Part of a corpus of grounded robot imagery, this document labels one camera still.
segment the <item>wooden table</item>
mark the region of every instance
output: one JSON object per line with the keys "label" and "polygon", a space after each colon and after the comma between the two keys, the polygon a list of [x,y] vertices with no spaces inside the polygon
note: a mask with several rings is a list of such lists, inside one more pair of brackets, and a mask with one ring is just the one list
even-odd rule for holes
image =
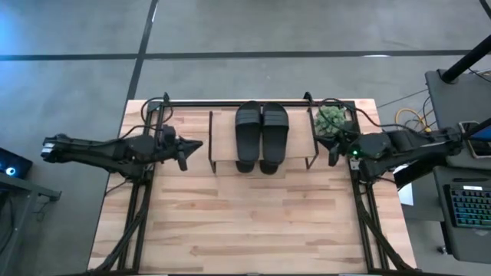
{"label": "wooden table", "polygon": [[[374,100],[354,101],[380,122]],[[142,103],[128,103],[121,133],[141,124]],[[179,171],[174,161],[157,166],[140,273],[365,272],[346,162],[341,159],[329,167],[328,152],[320,146],[310,170],[303,159],[294,158],[285,161],[282,178],[216,176],[207,158],[211,110],[222,109],[174,108],[168,124],[183,137],[202,140],[204,146],[188,159],[187,172]],[[358,120],[363,133],[380,131],[362,114]],[[122,181],[111,175],[107,188]],[[104,200],[89,268],[97,267],[120,239],[130,190],[130,184],[122,186]],[[383,233],[416,267],[396,186],[381,181],[374,194]],[[373,236],[371,244],[377,259]],[[132,251],[130,246],[128,263]]]}

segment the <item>black metal frame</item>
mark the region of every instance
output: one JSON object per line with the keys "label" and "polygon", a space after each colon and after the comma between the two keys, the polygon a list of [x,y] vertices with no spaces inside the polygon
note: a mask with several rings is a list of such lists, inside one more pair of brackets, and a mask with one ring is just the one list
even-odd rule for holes
{"label": "black metal frame", "polygon": [[[287,103],[283,104],[284,107],[290,107],[290,105]],[[308,157],[305,157],[305,168],[310,169],[312,165],[314,165],[315,160],[319,156],[319,147],[317,142],[315,141],[315,126],[314,126],[314,115],[312,114],[312,109],[310,107],[307,108],[308,112],[308,118],[310,121],[310,127],[312,130],[312,142],[314,144],[314,150],[315,150],[315,155],[312,157],[312,160],[309,161]],[[209,160],[209,165],[212,167],[213,173],[216,173],[216,161],[212,159],[212,128],[213,128],[213,111],[209,112],[209,122],[208,122],[208,160]]]}
{"label": "black metal frame", "polygon": [[[179,108],[179,107],[238,107],[241,104],[245,103],[246,100],[237,100],[237,101],[220,101],[220,100],[215,100],[215,101],[196,101],[196,102],[189,102],[189,101],[174,101],[173,102],[173,108]],[[259,103],[263,104],[266,103],[264,100],[260,100]],[[311,96],[309,93],[306,93],[304,96],[304,100],[280,100],[276,101],[277,103],[282,104],[285,107],[307,107],[310,109],[312,105],[318,105],[321,102],[312,100]],[[345,103],[355,107],[354,101],[345,101]],[[323,103],[324,105],[329,105],[329,106],[339,106],[339,103],[335,102],[327,102]],[[146,125],[151,124],[151,118],[153,113],[158,111],[158,117],[157,117],[157,126],[161,125],[162,119],[163,119],[163,106],[161,106],[158,110],[153,110],[150,111],[147,114],[147,121]],[[358,117],[355,112],[349,111],[351,115],[351,119],[354,122],[356,130],[360,130],[359,124],[358,124]],[[144,130],[145,133],[149,133],[148,128]],[[363,200],[362,200],[362,193],[360,186],[361,183],[359,181],[359,171],[356,166],[352,166],[352,161],[353,160],[348,160],[350,162],[350,176],[351,176],[351,184],[353,188],[353,193],[354,193],[354,201],[355,201],[355,206],[357,210],[357,216],[358,216],[358,224],[360,227],[360,235],[361,235],[361,244],[363,245],[363,250],[364,250],[364,258],[367,266],[367,273],[368,274],[381,274],[381,275],[415,275],[415,276],[437,276],[441,274],[431,274],[431,273],[425,273],[422,271],[418,270],[404,270],[405,267],[401,266],[398,263],[394,263],[394,266],[398,270],[391,270],[389,269],[389,263],[387,260],[387,256],[389,254],[385,251],[388,250],[391,252],[392,256],[397,255],[395,250],[390,246],[388,241],[385,239],[385,237],[382,234],[381,231],[381,224],[380,220],[378,217],[378,212],[377,212],[377,204],[375,202],[375,197],[374,197],[374,191],[371,186],[366,187],[366,196],[367,196],[367,202],[368,202],[368,207],[369,211],[364,206]],[[145,170],[142,174],[142,181],[134,183],[132,193],[130,196],[130,204],[128,208],[128,213],[127,213],[127,223],[125,227],[124,234],[121,238],[121,240],[117,243],[116,248],[111,252],[111,254],[107,257],[105,266],[102,267],[102,265],[97,268],[96,270],[92,271],[87,271],[81,274],[73,274],[73,275],[135,275],[139,274],[138,270],[140,267],[140,261],[141,261],[141,253],[143,250],[143,241],[144,241],[144,235],[145,235],[145,225],[147,222],[147,213],[149,210],[149,205],[150,205],[150,193],[152,189],[152,184],[153,184],[153,166],[151,166],[149,169]],[[138,213],[135,215],[135,210],[136,210],[136,201],[138,197],[138,191],[140,190],[140,187],[144,186],[145,187],[145,193],[143,195],[143,201],[140,207],[140,210]],[[126,258],[127,258],[127,246],[130,242],[131,236],[134,234],[136,229],[138,230],[137,234],[137,241],[136,241],[136,247],[135,247],[135,252],[134,252],[134,258],[133,258],[133,263],[131,265],[131,268],[126,267]],[[370,239],[368,236],[368,231],[367,228],[369,228],[376,238],[376,244],[377,244],[377,251],[381,260],[380,266],[381,268],[376,268],[376,264],[374,263],[373,255],[372,255],[372,250],[371,250],[371,244],[370,244]],[[119,262],[117,264],[117,270],[111,270],[111,268],[114,266],[116,260],[119,259]]]}

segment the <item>concrete floor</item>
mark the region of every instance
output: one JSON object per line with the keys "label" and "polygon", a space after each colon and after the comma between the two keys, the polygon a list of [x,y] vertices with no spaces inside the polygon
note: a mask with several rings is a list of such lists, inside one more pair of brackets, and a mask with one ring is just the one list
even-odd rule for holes
{"label": "concrete floor", "polygon": [[[137,53],[150,0],[0,2],[0,54]],[[477,0],[160,0],[147,52],[465,50],[489,34]],[[145,61],[136,98],[374,98],[377,104],[425,88],[424,72],[458,56]],[[63,191],[42,222],[32,217],[16,275],[84,271],[108,174],[44,163],[46,136],[114,138],[134,61],[0,62],[0,146],[34,161],[30,179]],[[491,67],[484,58],[474,69]],[[427,93],[379,109],[419,110]],[[407,221],[424,271],[489,274],[491,266],[439,255],[441,230]]]}

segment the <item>rgb keyboard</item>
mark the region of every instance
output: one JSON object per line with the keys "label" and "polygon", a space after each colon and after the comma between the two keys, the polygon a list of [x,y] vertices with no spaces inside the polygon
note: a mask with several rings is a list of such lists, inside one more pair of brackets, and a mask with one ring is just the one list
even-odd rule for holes
{"label": "rgb keyboard", "polygon": [[468,189],[447,190],[453,212],[453,224],[457,227],[491,228],[491,191]]}

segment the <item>potted plant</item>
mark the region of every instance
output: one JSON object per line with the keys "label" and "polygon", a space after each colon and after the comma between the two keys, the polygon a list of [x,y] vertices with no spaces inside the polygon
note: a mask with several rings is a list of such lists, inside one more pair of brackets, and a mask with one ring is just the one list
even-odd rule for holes
{"label": "potted plant", "polygon": [[319,136],[334,136],[338,131],[338,127],[344,126],[346,117],[344,112],[346,109],[339,107],[320,107],[320,111],[328,119],[326,120],[319,112],[315,115],[315,133]]}

